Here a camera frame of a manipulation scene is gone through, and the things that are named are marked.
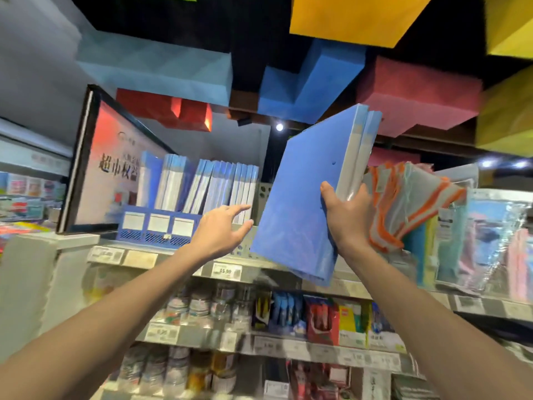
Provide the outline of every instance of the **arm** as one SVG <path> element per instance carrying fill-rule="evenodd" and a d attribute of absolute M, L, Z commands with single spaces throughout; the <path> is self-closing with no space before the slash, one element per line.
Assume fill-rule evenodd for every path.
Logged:
<path fill-rule="evenodd" d="M 204 263 L 231 252 L 252 227 L 231 230 L 249 205 L 223 206 L 202 217 L 190 244 L 162 264 L 36 338 L 0 366 L 5 398 L 90 397 L 179 283 Z"/>
<path fill-rule="evenodd" d="M 368 243 L 373 210 L 366 187 L 341 202 L 320 187 L 339 253 L 368 289 L 443 400 L 533 398 L 533 372 L 428 292 L 418 289 Z"/>

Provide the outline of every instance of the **left hand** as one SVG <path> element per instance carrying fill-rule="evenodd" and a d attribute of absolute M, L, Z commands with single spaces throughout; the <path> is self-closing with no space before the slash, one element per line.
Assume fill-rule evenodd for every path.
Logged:
<path fill-rule="evenodd" d="M 231 229 L 233 218 L 250 209 L 250 205 L 221 206 L 202 216 L 191 239 L 191 246 L 207 256 L 207 261 L 231 253 L 248 234 L 253 220 L 247 220 L 237 231 Z"/>

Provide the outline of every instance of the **light blue ceiling block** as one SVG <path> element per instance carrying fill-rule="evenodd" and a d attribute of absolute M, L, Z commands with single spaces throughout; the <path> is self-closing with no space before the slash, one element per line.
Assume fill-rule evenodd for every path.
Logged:
<path fill-rule="evenodd" d="M 361 45 L 315 39 L 299 74 L 267 66 L 257 112 L 316 123 L 361 72 L 365 51 L 366 47 Z"/>
<path fill-rule="evenodd" d="M 228 106 L 231 55 L 88 31 L 78 64 L 98 83 Z"/>

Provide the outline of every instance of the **pink ceiling block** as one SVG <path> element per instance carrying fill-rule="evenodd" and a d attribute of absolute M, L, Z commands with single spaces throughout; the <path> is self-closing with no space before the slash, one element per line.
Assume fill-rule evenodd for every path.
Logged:
<path fill-rule="evenodd" d="M 411 161 L 413 164 L 420 163 L 420 154 L 408 153 L 406 151 L 381 149 L 380 147 L 373 147 L 368 165 L 377 167 L 386 162 L 396 164 L 402 161 Z"/>
<path fill-rule="evenodd" d="M 365 68 L 357 102 L 381 111 L 378 134 L 396 137 L 415 125 L 447 130 L 479 114 L 481 80 L 378 56 Z"/>

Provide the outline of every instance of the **hand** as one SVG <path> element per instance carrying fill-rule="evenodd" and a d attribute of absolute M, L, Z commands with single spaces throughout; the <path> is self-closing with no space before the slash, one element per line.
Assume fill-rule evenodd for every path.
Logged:
<path fill-rule="evenodd" d="M 202 216 L 191 239 L 191 245 L 207 256 L 207 261 L 231 253 L 248 234 L 253 220 L 247 220 L 237 231 L 231 230 L 233 218 L 250 209 L 250 205 L 223 205 Z"/>
<path fill-rule="evenodd" d="M 339 254 L 346 258 L 350 250 L 369 247 L 368 232 L 374 207 L 366 185 L 361 184 L 357 194 L 346 202 L 337 198 L 326 181 L 320 185 L 320 192 L 327 208 L 328 228 Z"/>

